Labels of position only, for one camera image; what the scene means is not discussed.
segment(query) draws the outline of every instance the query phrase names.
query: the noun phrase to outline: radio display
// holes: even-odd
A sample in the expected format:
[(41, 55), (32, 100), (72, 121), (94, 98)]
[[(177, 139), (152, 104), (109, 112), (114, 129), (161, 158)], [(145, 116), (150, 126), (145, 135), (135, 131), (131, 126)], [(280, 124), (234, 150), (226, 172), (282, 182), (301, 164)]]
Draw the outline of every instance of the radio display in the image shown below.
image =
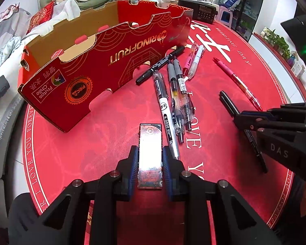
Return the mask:
[(200, 5), (199, 11), (205, 12), (205, 13), (212, 13), (212, 10), (210, 8), (206, 8), (205, 6)]

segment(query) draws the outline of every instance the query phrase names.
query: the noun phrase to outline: white floor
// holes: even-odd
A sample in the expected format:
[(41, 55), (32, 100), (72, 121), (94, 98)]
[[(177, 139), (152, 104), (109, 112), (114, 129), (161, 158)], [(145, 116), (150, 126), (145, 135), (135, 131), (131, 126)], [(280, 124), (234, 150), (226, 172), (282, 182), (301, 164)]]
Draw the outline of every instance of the white floor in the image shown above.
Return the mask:
[(26, 107), (27, 104), (25, 102), (23, 108), (20, 110), (19, 116), (17, 117), (7, 153), (4, 186), (6, 205), (8, 209), (13, 199), (22, 193), (29, 192), (22, 155), (22, 131)]

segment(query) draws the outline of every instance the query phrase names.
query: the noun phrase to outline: metal screw head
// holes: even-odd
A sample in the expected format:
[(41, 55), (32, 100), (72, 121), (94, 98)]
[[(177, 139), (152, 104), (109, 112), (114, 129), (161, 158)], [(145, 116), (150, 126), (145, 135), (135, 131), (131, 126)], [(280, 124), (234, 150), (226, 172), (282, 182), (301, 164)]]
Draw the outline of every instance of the metal screw head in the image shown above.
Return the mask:
[(117, 170), (113, 170), (109, 174), (110, 174), (111, 177), (116, 178), (120, 175), (120, 172), (117, 171)]
[(181, 175), (183, 175), (185, 178), (188, 178), (192, 173), (190, 171), (187, 170), (183, 170), (181, 172)]
[(222, 187), (222, 188), (227, 188), (229, 183), (226, 181), (226, 180), (220, 180), (219, 181), (219, 185)]
[(82, 180), (77, 179), (77, 180), (73, 180), (73, 182), (71, 183), (74, 187), (78, 187), (82, 185)]

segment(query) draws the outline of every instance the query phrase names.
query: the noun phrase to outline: potted plant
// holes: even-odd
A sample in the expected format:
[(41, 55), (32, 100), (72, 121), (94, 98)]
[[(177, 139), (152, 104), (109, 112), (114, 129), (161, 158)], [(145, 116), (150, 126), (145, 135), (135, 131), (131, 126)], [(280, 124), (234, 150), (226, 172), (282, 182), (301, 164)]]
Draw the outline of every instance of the potted plant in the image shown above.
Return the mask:
[(275, 45), (275, 42), (279, 37), (279, 35), (275, 34), (274, 31), (275, 30), (271, 31), (270, 29), (267, 29), (266, 32), (265, 32), (266, 42), (269, 43), (272, 46)]
[(284, 50), (283, 53), (282, 53), (282, 57), (285, 59), (285, 60), (288, 60), (290, 57), (291, 57), (291, 53), (289, 50)]
[(275, 41), (275, 44), (278, 45), (278, 53), (281, 55), (289, 49), (289, 45), (286, 43), (285, 39), (283, 37), (278, 37)]

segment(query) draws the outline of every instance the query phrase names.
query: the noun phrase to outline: pink stool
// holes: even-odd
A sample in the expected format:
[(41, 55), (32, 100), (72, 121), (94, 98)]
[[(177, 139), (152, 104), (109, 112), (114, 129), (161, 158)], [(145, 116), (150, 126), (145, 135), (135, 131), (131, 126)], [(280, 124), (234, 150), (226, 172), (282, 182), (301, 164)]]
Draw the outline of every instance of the pink stool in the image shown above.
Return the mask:
[(215, 16), (215, 20), (231, 28), (232, 11), (224, 6), (220, 6), (219, 13)]

